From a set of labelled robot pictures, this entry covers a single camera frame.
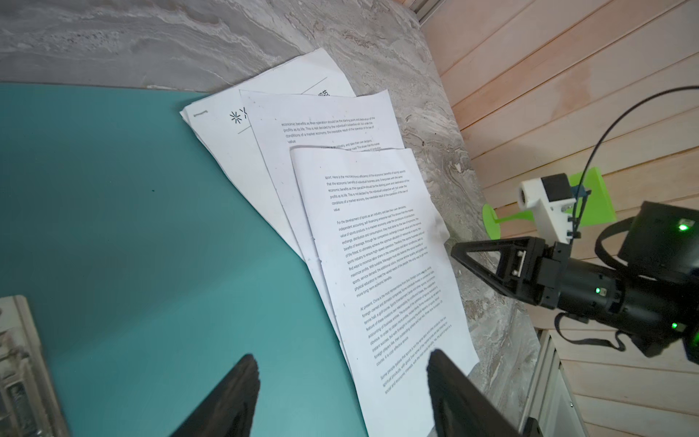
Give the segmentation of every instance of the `stack of paper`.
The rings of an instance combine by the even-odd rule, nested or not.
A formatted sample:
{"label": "stack of paper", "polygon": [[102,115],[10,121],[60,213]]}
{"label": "stack of paper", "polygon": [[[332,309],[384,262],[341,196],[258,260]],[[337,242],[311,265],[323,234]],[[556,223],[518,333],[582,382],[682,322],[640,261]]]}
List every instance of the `stack of paper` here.
{"label": "stack of paper", "polygon": [[429,352],[478,358],[443,243],[388,91],[354,97],[324,50],[182,111],[231,182],[308,266],[371,437],[433,426]]}

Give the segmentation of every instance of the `wire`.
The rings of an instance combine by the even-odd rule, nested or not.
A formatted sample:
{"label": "wire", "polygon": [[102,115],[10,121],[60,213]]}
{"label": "wire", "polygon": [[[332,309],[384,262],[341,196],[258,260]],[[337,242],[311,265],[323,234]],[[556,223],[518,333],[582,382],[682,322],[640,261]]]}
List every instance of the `wire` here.
{"label": "wire", "polygon": [[[580,218],[577,219],[577,220],[575,219],[575,213],[577,212],[577,202],[578,202],[578,199],[580,198],[580,188],[582,187],[582,183],[583,183],[583,181],[585,180],[585,175],[587,174],[587,170],[588,170],[589,167],[590,167],[590,163],[592,162],[592,158],[595,157],[595,154],[597,153],[597,149],[600,148],[600,145],[602,145],[602,142],[604,142],[605,138],[607,138],[607,135],[609,135],[609,133],[610,133],[610,132],[612,131],[612,129],[614,128],[614,126],[616,126],[616,125],[617,125],[625,116],[627,116],[631,111],[633,111],[634,109],[638,108],[639,106],[641,106],[641,105],[644,104],[644,103],[647,103],[647,102],[649,102],[649,101],[651,101],[651,100],[653,100],[653,99],[656,99],[656,98],[658,98],[658,97],[660,97],[660,96],[664,96],[665,94],[670,94],[670,93],[672,93],[672,92],[678,92],[678,91],[687,91],[687,90],[690,90],[690,89],[699,89],[699,85],[688,85],[688,86],[686,86],[686,87],[670,88],[670,89],[666,89],[665,91],[661,91],[661,92],[659,92],[658,94],[653,94],[653,95],[650,96],[650,97],[646,97],[645,99],[641,100],[640,102],[638,102],[638,103],[635,104],[634,106],[631,106],[629,109],[627,109],[626,111],[624,111],[624,113],[621,114],[621,115],[619,116],[619,118],[617,118],[617,119],[612,123],[612,125],[609,126],[609,128],[605,131],[604,135],[602,135],[602,138],[600,138],[600,140],[597,142],[597,144],[595,144],[595,147],[592,148],[592,153],[590,154],[590,157],[589,157],[589,159],[587,160],[587,164],[585,164],[585,168],[584,168],[584,170],[582,171],[582,175],[580,176],[580,184],[578,184],[577,190],[575,191],[575,204],[573,204],[573,207],[572,207],[572,216],[573,216],[573,229],[572,229],[572,233],[573,233],[573,236],[575,236],[575,233],[577,232],[577,229],[580,227],[580,222],[582,221],[582,214],[585,212],[585,205],[586,205],[586,202],[583,202],[582,207],[580,208]],[[572,242],[573,242],[573,241],[575,241],[575,238],[571,238],[571,239],[570,239],[570,245],[571,245],[571,246],[572,246]]]}

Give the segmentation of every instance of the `teal surface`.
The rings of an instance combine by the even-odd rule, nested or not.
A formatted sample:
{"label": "teal surface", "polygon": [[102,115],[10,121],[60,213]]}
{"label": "teal surface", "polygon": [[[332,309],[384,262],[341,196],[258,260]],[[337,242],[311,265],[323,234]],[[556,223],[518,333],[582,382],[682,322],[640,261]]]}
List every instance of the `teal surface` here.
{"label": "teal surface", "polygon": [[73,437],[168,436],[245,354],[262,436],[365,436],[304,263],[178,111],[202,94],[0,84],[0,293]]}

